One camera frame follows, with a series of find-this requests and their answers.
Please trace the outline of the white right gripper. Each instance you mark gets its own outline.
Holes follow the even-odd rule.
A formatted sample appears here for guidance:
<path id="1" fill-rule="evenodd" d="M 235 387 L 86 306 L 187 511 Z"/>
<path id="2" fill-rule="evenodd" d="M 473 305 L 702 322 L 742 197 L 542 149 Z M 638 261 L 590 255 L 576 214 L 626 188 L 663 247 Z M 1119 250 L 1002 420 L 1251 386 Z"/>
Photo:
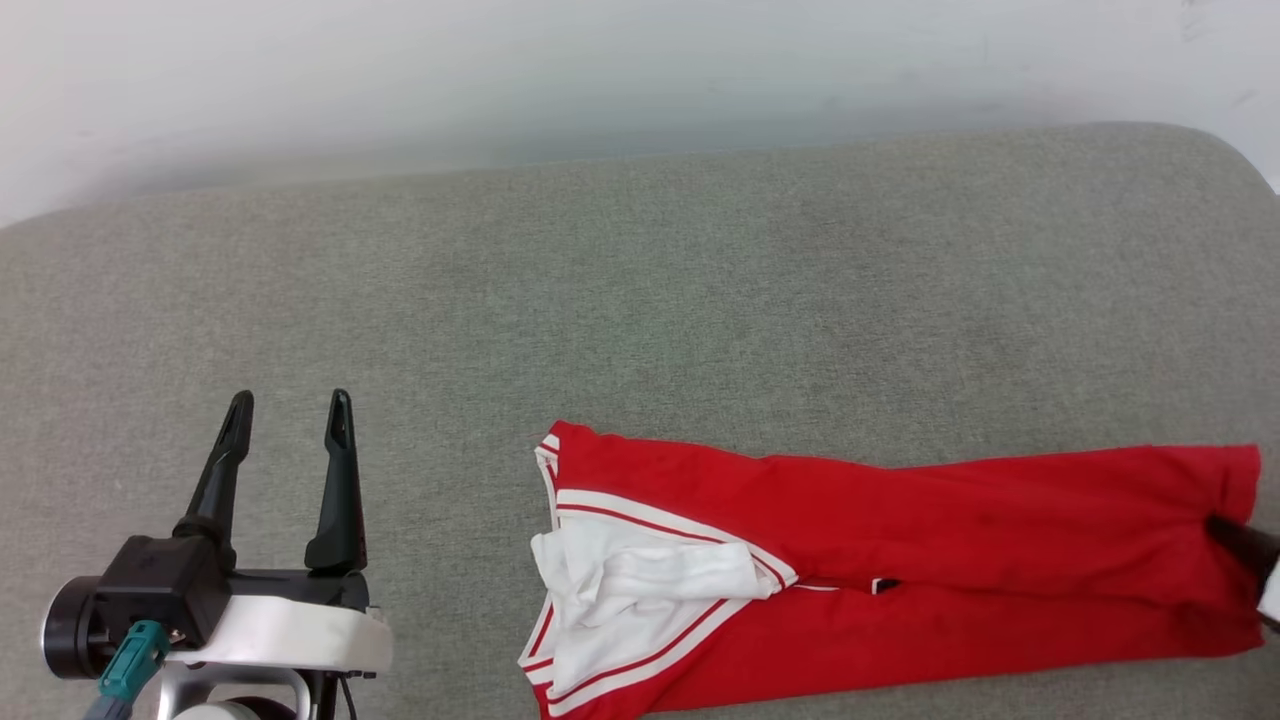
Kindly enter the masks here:
<path id="1" fill-rule="evenodd" d="M 1210 538 L 1230 553 L 1260 587 L 1257 612 L 1266 626 L 1279 626 L 1279 538 L 1217 515 L 1206 520 Z"/>

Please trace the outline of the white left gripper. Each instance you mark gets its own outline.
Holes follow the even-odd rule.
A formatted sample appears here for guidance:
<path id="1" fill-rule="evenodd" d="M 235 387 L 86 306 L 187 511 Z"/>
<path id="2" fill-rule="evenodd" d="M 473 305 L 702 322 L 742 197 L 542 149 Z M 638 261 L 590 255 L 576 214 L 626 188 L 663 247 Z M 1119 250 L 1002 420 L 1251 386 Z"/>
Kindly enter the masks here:
<path id="1" fill-rule="evenodd" d="M 210 541 L 220 568 L 234 568 L 232 544 L 241 464 L 250 452 L 253 393 L 228 406 L 175 537 Z M 362 571 L 369 564 L 358 450 L 351 396 L 332 395 L 324 446 L 326 477 L 317 529 L 305 550 L 311 573 Z M 123 642 L 99 609 L 99 577 L 74 577 L 52 597 L 40 630 L 49 671 L 61 679 L 97 679 Z M 271 667 L 370 676 L 390 669 L 394 639 L 371 605 L 360 574 L 311 578 L 306 571 L 243 571 L 209 641 L 170 639 L 168 664 L 200 667 Z"/>

